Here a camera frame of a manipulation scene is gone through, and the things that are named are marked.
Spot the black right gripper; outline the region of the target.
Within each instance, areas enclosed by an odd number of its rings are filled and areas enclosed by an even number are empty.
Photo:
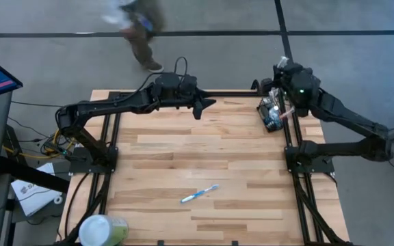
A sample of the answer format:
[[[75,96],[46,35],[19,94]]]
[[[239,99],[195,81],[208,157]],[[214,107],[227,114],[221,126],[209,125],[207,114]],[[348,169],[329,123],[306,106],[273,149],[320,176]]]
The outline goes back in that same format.
[[[309,109],[319,94],[321,81],[313,74],[312,68],[298,63],[273,66],[273,81],[280,83],[289,100],[298,109]]]

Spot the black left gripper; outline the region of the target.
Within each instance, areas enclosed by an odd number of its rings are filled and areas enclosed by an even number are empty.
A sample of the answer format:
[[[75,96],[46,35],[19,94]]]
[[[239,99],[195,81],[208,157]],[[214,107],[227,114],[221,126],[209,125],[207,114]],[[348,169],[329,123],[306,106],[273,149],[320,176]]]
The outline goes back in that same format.
[[[151,96],[165,107],[192,107],[195,120],[200,120],[203,107],[210,107],[217,100],[201,98],[197,78],[191,75],[179,76],[176,73],[160,75],[151,83]]]

